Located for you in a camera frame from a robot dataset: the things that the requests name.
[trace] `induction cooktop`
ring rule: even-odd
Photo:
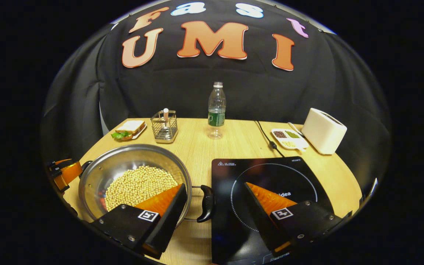
[[[259,265],[276,260],[266,248],[244,200],[249,182],[296,203],[311,200],[333,212],[315,174],[299,156],[260,159],[214,159],[212,189],[216,208],[212,218],[212,262],[220,265]]]

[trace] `round table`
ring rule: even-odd
[[[115,129],[129,120],[145,121],[146,129],[138,138],[130,141],[120,142],[112,139],[111,134]],[[325,189],[337,216],[342,218],[350,211],[353,214],[356,213],[360,206],[361,190],[348,166],[336,153],[321,155],[312,145],[305,152],[284,149],[273,139],[271,129],[291,129],[291,127],[286,123],[260,123],[269,139],[276,142],[284,156],[301,156],[304,159]],[[215,158],[281,157],[278,152],[269,148],[268,141],[255,121],[227,119],[224,126],[220,128],[223,132],[221,139],[210,139],[207,136],[208,127],[207,119],[178,118],[178,135],[175,141],[159,144],[153,137],[150,119],[126,119],[109,134],[104,135],[79,161],[83,164],[86,161],[95,160],[101,154],[123,145],[152,144],[171,151],[181,159],[190,173],[192,185],[203,184],[210,187],[211,161]],[[296,127],[300,130],[302,125],[296,124]],[[82,210],[84,207],[78,196],[78,184],[79,178],[74,179],[63,198],[78,212],[78,218],[92,222],[93,220]],[[193,189],[191,207],[186,218],[195,219],[202,213],[201,193],[200,189]],[[211,230],[210,220],[204,223],[183,221],[173,233],[167,250],[157,261],[168,265],[212,263]]]

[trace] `letter m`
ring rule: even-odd
[[[196,46],[199,42],[202,50],[207,56],[212,55],[220,43],[222,49],[217,53],[220,57],[230,59],[246,59],[246,52],[243,51],[243,36],[248,30],[247,25],[229,22],[224,24],[217,32],[203,21],[191,21],[181,25],[184,28],[184,44],[183,48],[178,51],[178,57],[196,57],[200,54]]]

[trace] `white plate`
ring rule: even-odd
[[[284,136],[286,136],[285,138],[279,138],[277,137],[274,132],[276,131],[280,131],[284,134]],[[299,136],[299,138],[292,138],[290,137],[286,131],[289,131],[293,134],[295,134],[296,136]],[[271,130],[271,134],[274,137],[274,139],[276,139],[279,144],[285,148],[285,149],[289,149],[289,150],[293,150],[293,149],[305,149],[308,147],[308,142],[303,139],[296,131],[294,131],[293,129],[272,129]],[[296,147],[292,147],[292,146],[287,146],[285,145],[283,142],[291,142],[293,143]]]
[[[138,132],[138,134],[135,134],[135,135],[132,137],[132,139],[136,139],[136,138],[138,138],[138,136],[139,136],[140,134],[142,134],[142,132],[143,132],[143,131],[145,131],[145,128],[146,128],[146,123],[145,123],[145,127],[143,127],[143,129],[142,129],[140,132]]]
[[[141,131],[139,131],[138,134],[135,134],[131,139],[128,139],[128,140],[121,140],[121,139],[119,139],[119,141],[129,141],[129,140],[132,140],[132,139],[136,139],[136,138],[138,138],[138,136],[140,134],[142,134],[143,131],[145,131],[145,128],[146,128],[146,123],[145,123],[145,127],[143,127],[143,129]]]

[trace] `spice tray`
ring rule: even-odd
[[[271,134],[285,149],[305,149],[308,147],[308,142],[293,129],[272,129]]]

